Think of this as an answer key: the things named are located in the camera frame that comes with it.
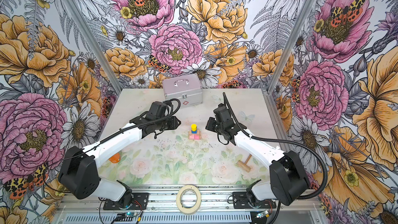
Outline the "short natural wood block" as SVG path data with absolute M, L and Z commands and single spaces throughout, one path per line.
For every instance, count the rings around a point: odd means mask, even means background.
M 188 132 L 188 134 L 189 134 L 189 135 L 201 135 L 201 132 L 200 132 L 200 130 L 197 130 L 196 132 L 193 132 L 193 131 L 190 130 L 190 131 Z

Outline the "yellow cylinder block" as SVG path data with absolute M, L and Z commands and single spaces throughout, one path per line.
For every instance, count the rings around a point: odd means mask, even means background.
M 195 130 L 198 130 L 197 125 L 196 125 L 196 124 L 192 124 L 192 125 L 191 125 L 191 130 L 194 130 L 194 131 L 195 131 Z

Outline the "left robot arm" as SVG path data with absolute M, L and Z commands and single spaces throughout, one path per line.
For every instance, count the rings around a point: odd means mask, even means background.
M 134 200 L 131 188 L 119 180 L 100 177 L 98 168 L 122 149 L 150 134 L 158 136 L 164 131 L 176 130 L 181 124 L 175 116 L 180 107 L 178 99 L 155 101 L 148 111 L 110 136 L 83 148 L 69 148 L 58 181 L 79 200 L 94 196 L 112 201 L 117 208 L 130 208 Z

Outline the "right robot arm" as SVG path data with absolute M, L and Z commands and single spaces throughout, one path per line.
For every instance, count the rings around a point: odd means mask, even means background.
M 295 200 L 305 199 L 304 192 L 309 189 L 310 182 L 298 154 L 256 140 L 246 126 L 234 120 L 232 111 L 222 103 L 208 119 L 206 130 L 222 136 L 227 144 L 245 150 L 267 167 L 269 180 L 259 179 L 246 189 L 246 198 L 251 205 L 273 199 L 288 206 Z

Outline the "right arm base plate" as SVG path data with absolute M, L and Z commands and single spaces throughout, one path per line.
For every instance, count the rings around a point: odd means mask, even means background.
M 232 192 L 232 202 L 235 209 L 274 209 L 277 204 L 273 200 L 257 200 L 253 195 L 248 192 Z

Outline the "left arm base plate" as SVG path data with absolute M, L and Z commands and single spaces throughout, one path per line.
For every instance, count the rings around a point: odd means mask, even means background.
M 123 196 L 119 201 L 114 202 L 107 199 L 103 210 L 145 210 L 148 204 L 149 193 L 133 192 Z

